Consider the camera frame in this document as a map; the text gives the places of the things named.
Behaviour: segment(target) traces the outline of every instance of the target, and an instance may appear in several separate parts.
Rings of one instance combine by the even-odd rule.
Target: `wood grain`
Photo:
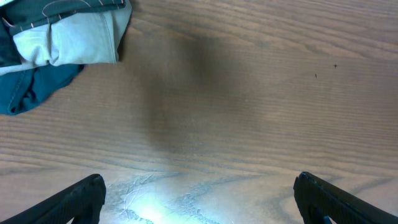
[[[302,223],[302,170],[398,215],[397,12],[136,3],[121,63],[0,117],[0,220],[100,173],[101,223]]]

